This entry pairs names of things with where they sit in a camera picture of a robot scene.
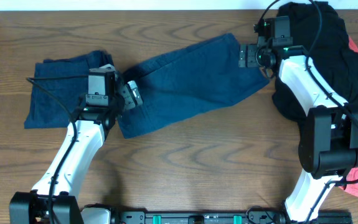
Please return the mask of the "dark blue shorts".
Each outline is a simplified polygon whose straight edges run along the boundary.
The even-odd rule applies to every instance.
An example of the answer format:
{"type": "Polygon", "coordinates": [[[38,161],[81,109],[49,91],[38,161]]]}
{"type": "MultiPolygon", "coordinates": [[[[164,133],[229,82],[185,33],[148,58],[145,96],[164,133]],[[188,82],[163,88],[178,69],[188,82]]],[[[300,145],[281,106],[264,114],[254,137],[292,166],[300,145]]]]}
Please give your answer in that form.
{"type": "Polygon", "coordinates": [[[142,105],[118,120],[126,139],[201,113],[236,105],[268,84],[258,68],[240,67],[240,44],[228,33],[158,55],[125,71],[142,105]]]}
{"type": "Polygon", "coordinates": [[[88,91],[89,69],[106,64],[113,65],[113,58],[105,51],[96,50],[74,58],[45,59],[35,65],[36,83],[57,99],[33,87],[29,114],[24,121],[26,129],[65,128],[69,124],[67,113],[58,102],[73,112],[79,99],[88,91]]]}

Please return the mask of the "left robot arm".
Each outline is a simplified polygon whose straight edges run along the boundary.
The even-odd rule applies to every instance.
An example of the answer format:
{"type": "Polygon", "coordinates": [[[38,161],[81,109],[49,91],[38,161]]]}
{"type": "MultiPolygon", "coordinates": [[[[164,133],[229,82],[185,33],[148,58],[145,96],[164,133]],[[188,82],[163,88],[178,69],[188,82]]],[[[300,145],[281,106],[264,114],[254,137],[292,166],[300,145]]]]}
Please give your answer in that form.
{"type": "Polygon", "coordinates": [[[138,86],[124,81],[115,67],[91,68],[88,92],[68,114],[67,134],[43,177],[30,192],[16,192],[9,204],[11,223],[119,223],[106,205],[78,206],[77,198],[96,152],[116,119],[142,105],[138,86]]]}

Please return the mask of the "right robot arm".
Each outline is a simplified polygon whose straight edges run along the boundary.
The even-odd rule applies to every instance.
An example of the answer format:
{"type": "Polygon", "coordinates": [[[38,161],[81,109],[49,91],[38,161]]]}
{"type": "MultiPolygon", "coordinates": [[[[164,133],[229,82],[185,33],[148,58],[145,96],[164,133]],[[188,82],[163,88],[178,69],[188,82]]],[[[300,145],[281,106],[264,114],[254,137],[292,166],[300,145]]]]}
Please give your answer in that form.
{"type": "Polygon", "coordinates": [[[310,223],[334,186],[358,184],[358,106],[336,93],[302,45],[294,45],[287,16],[261,17],[255,44],[241,45],[239,67],[271,70],[292,92],[306,121],[298,155],[303,170],[275,223],[310,223]]]}

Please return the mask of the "folded dark blue shorts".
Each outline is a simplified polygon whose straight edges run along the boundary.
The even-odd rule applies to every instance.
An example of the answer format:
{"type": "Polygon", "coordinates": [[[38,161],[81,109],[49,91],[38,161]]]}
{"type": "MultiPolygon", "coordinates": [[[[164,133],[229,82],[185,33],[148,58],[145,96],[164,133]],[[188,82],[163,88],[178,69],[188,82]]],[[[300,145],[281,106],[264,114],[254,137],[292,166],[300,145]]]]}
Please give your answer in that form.
{"type": "Polygon", "coordinates": [[[58,102],[73,112],[79,99],[88,91],[89,69],[106,64],[113,65],[113,58],[105,51],[96,50],[74,58],[45,59],[35,65],[36,83],[57,99],[33,87],[29,114],[24,121],[26,129],[65,128],[69,124],[67,113],[58,102]]]}

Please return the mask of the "black printed t-shirt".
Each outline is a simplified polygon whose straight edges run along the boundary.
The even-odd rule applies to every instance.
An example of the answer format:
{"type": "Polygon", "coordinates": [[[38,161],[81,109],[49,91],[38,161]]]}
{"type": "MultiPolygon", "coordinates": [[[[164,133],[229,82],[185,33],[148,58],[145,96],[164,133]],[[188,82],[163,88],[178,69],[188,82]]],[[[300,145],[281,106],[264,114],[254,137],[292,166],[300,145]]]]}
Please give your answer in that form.
{"type": "MultiPolygon", "coordinates": [[[[322,29],[309,61],[340,96],[358,105],[358,52],[349,45],[346,25],[326,2],[317,2],[322,15],[322,29]]],[[[280,6],[277,16],[288,16],[295,45],[309,50],[319,28],[314,5],[289,2],[280,6]]]]}

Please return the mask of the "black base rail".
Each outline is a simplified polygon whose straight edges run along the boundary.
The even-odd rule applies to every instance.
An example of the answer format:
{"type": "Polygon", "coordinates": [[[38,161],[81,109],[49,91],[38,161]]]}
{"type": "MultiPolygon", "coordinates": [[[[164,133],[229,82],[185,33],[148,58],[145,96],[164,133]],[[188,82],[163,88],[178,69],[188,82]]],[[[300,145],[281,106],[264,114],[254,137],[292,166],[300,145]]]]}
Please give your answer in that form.
{"type": "Polygon", "coordinates": [[[285,212],[254,206],[246,212],[147,212],[119,211],[94,204],[81,211],[84,223],[104,224],[290,224],[285,212]]]}

